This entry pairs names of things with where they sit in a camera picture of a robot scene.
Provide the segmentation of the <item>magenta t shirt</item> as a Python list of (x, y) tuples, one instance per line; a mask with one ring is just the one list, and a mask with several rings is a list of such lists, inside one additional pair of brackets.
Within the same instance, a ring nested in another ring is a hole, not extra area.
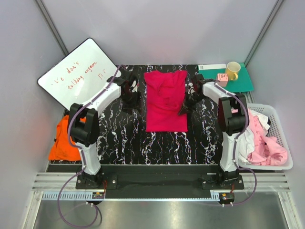
[(144, 73), (146, 132), (187, 132), (187, 116), (179, 115), (185, 95), (187, 71)]

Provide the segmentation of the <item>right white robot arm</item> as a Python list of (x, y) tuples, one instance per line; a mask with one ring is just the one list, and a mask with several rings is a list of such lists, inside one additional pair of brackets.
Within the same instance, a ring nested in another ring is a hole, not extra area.
[(222, 189), (229, 188), (239, 176), (238, 152), (240, 136), (249, 125), (245, 96), (233, 94), (219, 85), (216, 80), (204, 79), (202, 74), (191, 78), (192, 86), (185, 92), (178, 115), (191, 113), (195, 105), (210, 98), (218, 105), (218, 124), (223, 133), (222, 157), (216, 173), (216, 183)]

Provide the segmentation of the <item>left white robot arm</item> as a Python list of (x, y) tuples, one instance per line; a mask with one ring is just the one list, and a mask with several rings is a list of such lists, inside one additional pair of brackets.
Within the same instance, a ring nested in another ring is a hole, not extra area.
[(77, 173), (77, 189), (98, 189), (107, 184), (98, 160), (96, 142), (100, 135), (99, 116), (116, 99), (122, 101), (122, 111), (132, 114), (141, 111), (139, 80), (127, 70), (120, 76), (112, 76), (106, 85), (83, 104), (73, 103), (69, 110), (68, 142), (78, 149), (82, 169)]

